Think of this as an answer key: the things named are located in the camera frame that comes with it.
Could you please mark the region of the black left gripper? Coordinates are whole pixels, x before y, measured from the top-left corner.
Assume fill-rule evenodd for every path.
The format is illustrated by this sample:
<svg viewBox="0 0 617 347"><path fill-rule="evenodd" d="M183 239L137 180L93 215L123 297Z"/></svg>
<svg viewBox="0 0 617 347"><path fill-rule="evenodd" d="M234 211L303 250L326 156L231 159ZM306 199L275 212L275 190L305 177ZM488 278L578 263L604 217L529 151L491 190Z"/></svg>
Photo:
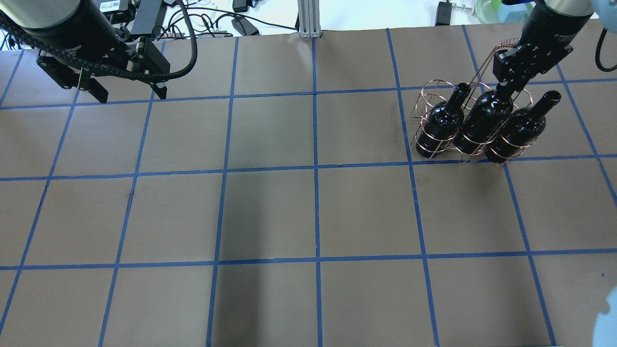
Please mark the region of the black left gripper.
<svg viewBox="0 0 617 347"><path fill-rule="evenodd" d="M97 77L114 76L150 85L167 99L170 62L153 39L130 38L125 27L115 28L102 14L38 14L37 65L64 89L79 88L101 104L108 90Z"/></svg>

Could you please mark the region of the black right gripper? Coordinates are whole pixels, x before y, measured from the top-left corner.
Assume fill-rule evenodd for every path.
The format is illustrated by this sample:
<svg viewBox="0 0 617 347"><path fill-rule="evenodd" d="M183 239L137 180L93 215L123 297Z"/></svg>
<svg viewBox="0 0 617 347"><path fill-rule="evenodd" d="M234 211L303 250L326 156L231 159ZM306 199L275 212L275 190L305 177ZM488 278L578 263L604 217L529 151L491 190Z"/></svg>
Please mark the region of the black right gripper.
<svg viewBox="0 0 617 347"><path fill-rule="evenodd" d="M536 5L513 48L495 52L496 100L511 101L530 79L547 73L573 48L571 42L593 14L591 5Z"/></svg>

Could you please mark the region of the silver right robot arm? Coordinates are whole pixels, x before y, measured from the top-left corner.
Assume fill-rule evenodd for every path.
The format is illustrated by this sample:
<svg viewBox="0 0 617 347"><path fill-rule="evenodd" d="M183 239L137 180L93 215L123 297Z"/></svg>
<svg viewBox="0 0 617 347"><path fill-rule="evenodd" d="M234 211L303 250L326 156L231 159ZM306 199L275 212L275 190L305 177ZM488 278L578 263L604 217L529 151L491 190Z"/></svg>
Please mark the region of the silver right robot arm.
<svg viewBox="0 0 617 347"><path fill-rule="evenodd" d="M508 99L538 74L547 73L573 52L572 41L594 13L603 25L594 59L602 72L616 66L604 66L601 51L608 32L616 33L614 0L536 0L515 45L494 53L492 73L496 77L496 95Z"/></svg>

